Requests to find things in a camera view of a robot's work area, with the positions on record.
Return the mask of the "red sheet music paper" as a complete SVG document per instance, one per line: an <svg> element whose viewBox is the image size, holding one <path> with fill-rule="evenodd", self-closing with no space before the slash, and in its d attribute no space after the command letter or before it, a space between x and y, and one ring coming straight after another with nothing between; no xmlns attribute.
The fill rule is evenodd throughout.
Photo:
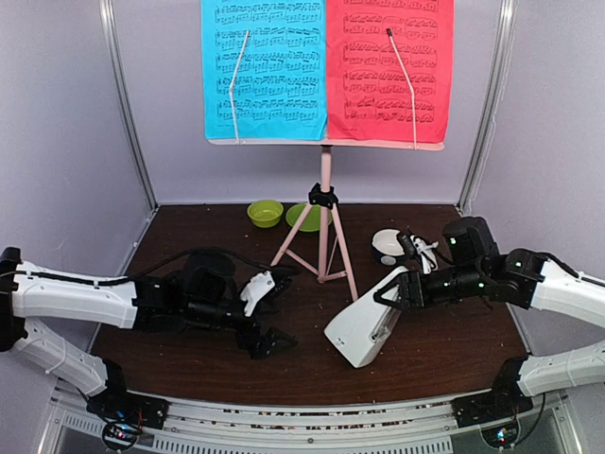
<svg viewBox="0 0 605 454"><path fill-rule="evenodd" d="M448 129L453 1L326 4L327 134L437 145Z"/></svg>

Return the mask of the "white metronome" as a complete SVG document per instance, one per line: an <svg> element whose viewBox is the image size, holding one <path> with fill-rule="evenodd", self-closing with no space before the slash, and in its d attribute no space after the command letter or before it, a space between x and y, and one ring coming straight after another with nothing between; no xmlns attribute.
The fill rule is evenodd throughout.
<svg viewBox="0 0 605 454"><path fill-rule="evenodd" d="M401 311L376 303L373 295L405 271L407 268L404 266L395 268L341 310L324 328L324 336L354 368L373 362L391 335Z"/></svg>

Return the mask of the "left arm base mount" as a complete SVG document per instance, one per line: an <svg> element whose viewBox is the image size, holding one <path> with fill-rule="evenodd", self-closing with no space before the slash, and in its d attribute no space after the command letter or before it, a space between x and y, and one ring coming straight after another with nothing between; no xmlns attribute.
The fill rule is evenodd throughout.
<svg viewBox="0 0 605 454"><path fill-rule="evenodd" d="M162 429L169 402L158 397L131 393L123 383L106 383L106 389L87 395L87 410L109 421L138 428Z"/></svg>

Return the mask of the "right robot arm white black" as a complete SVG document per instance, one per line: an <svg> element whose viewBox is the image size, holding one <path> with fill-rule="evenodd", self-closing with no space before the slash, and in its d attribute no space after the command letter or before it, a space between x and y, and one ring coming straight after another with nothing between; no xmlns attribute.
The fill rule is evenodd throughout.
<svg viewBox="0 0 605 454"><path fill-rule="evenodd" d="M522 309L546 310L602 326L604 282L575 271L552 253L517 248L501 253L487 221L459 218L442 229L451 259L447 268L421 274L401 271L374 294L376 303L401 311L482 297ZM604 344L546 357L510 358L485 396L485 410L506 416L541 393L604 379Z"/></svg>

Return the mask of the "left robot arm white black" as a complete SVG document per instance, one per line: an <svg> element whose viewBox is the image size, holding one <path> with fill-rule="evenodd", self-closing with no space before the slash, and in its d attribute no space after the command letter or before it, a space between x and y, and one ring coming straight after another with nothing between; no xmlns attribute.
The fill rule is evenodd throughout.
<svg viewBox="0 0 605 454"><path fill-rule="evenodd" d="M144 271L98 277L53 271L1 253L1 349L21 353L97 398L116 420L130 418L136 401L121 368L77 348L45 318L102 323L142 332L227 330L239 348L263 359L297 345L286 332L263 329L257 317L291 284L297 270L265 265L218 247L185 250Z"/></svg>

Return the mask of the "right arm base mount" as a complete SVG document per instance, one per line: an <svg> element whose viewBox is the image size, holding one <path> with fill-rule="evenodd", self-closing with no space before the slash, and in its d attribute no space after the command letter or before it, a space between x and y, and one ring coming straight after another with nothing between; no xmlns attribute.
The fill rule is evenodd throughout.
<svg viewBox="0 0 605 454"><path fill-rule="evenodd" d="M518 378L517 371L502 367L488 391L455 398L451 405L458 428L514 418L532 410L533 400L521 392Z"/></svg>

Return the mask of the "blue sheet music paper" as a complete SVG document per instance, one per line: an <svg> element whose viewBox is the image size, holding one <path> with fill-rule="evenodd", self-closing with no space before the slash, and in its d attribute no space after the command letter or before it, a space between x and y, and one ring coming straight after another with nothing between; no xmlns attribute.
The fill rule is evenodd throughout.
<svg viewBox="0 0 605 454"><path fill-rule="evenodd" d="M200 4L205 136L319 141L327 127L325 4Z"/></svg>

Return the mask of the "pink music stand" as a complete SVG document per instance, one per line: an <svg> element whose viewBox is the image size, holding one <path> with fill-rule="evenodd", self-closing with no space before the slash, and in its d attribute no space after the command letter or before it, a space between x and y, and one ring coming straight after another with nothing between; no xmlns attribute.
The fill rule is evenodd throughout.
<svg viewBox="0 0 605 454"><path fill-rule="evenodd" d="M410 92L410 102L411 102L411 110L412 110L412 131L413 131L413 141L412 141L412 149L418 149L418 133L417 133L417 115L416 115L416 94L413 84L411 82L409 73L406 69L406 65L403 61L397 43L395 42L392 30L390 28L386 28L386 33L389 38L389 43L392 47L393 53L399 63L399 66L403 72L403 75L406 80L406 84L408 90ZM228 96L230 100L230 107L232 113L233 120L233 128L234 128L234 145L244 145L244 140L240 137L239 128L237 123L236 116L236 108L234 103L234 86L236 84L236 78L241 66L241 62L243 61L243 57L245 55L246 47L248 41L250 39L251 32L246 30L243 42L241 45L241 49L239 51L233 75L230 80L229 88L228 88ZM338 210L338 199L334 192L334 188L331 186L331 176L332 176L332 145L333 143L324 143L321 144L321 155L320 155L320 182L316 183L308 193L308 203L305 205L302 213L298 217L294 226L291 227L288 235L285 237L284 242L278 249L274 258L271 261L271 267L276 267L284 255L288 255L293 258L300 265L304 266L307 270L311 271L317 276L317 281L321 284L334 281L340 278L346 278L352 301L356 301L358 299L358 290L357 285L354 279L354 270L351 262L351 258L349 255L346 238L344 234L344 230L342 227L339 210ZM318 251L318 266L313 267L310 263L308 263L305 259L297 255L293 252L289 247L294 240L297 233L300 231L301 226L308 218L312 208L314 206L320 206L320 230L319 230L319 251ZM336 232L336 238L332 246L332 251L330 256L328 257L328 239L329 239L329 219L328 214L332 214L333 225ZM330 269L333 263L334 255L339 248L342 263L344 266L343 271L330 273Z"/></svg>

